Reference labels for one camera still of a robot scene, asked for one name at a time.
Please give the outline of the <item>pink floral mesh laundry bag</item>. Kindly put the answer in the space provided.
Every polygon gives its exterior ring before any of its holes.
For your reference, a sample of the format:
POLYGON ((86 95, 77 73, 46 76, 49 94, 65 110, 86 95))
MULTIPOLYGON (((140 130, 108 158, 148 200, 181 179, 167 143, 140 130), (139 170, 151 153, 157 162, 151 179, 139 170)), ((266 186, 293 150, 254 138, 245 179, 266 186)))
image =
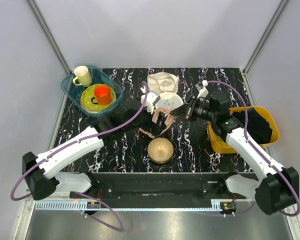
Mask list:
POLYGON ((145 119, 140 125, 139 130, 151 139, 159 137, 176 121, 176 117, 171 115, 172 110, 174 108, 166 109, 159 107, 153 111, 153 114, 145 111, 143 115, 145 119))

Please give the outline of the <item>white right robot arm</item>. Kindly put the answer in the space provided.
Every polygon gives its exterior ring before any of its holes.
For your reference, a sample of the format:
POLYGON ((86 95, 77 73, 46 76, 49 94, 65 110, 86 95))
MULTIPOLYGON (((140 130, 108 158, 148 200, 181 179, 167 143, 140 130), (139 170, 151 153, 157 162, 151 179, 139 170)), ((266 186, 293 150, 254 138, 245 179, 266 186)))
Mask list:
POLYGON ((266 215, 283 212, 297 205, 293 216, 300 213, 299 174, 293 168, 285 168, 267 154, 248 134, 244 125, 230 113, 231 100, 222 91, 212 92, 209 100, 192 96, 186 103, 171 111, 180 119, 206 120, 213 132, 248 163, 257 179, 228 173, 218 182, 217 192, 222 198, 238 194, 256 202, 266 215))

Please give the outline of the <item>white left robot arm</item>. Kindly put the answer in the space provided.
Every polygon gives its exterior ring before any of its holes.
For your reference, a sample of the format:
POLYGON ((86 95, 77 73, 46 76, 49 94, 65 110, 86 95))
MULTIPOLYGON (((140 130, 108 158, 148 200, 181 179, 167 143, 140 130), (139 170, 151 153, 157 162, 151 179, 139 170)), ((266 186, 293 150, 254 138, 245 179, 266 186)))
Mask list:
POLYGON ((93 198, 98 193, 98 186, 90 173, 62 172, 62 169, 84 155, 102 149, 115 140, 117 133, 137 129, 157 137, 166 129, 166 119, 166 111, 150 110, 148 103, 130 99, 95 119, 63 144, 38 155, 31 151, 24 154, 22 177, 30 191, 28 196, 39 201, 57 193, 80 192, 93 198))

